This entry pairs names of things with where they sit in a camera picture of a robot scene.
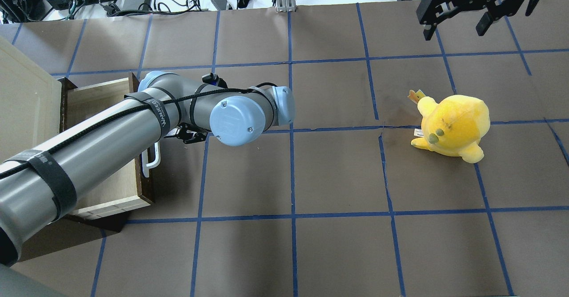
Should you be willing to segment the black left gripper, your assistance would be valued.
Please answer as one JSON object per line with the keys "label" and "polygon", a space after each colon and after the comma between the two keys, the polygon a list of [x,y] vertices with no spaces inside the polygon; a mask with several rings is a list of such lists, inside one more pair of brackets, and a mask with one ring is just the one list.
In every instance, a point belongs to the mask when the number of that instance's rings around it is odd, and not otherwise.
{"label": "black left gripper", "polygon": [[176,138],[185,144],[205,142],[209,133],[206,129],[193,127],[190,124],[179,124],[176,128]]}

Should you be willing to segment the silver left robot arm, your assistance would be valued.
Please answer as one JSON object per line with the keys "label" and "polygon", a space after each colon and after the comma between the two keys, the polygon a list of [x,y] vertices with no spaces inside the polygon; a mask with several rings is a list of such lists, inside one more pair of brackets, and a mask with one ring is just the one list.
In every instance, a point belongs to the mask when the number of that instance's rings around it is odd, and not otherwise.
{"label": "silver left robot arm", "polygon": [[25,241],[177,127],[241,146],[295,117],[286,86],[228,88],[215,73],[149,72],[137,92],[1,164],[1,263],[16,263]]}

